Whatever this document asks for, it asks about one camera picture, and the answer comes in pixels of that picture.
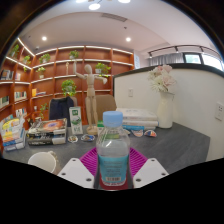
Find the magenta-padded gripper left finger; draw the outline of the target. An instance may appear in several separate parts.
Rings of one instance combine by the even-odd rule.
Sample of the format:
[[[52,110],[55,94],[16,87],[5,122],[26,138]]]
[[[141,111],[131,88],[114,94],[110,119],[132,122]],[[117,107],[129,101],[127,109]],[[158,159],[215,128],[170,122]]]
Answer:
[[[94,188],[98,169],[98,156],[95,148],[81,158],[71,158],[58,176],[84,188]]]

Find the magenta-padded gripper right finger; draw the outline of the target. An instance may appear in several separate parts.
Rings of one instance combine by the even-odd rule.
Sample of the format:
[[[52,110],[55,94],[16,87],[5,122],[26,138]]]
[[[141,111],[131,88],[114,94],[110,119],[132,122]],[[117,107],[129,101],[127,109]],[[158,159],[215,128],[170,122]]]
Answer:
[[[134,148],[130,149],[129,166],[134,188],[141,188],[168,175],[156,158],[148,159]]]

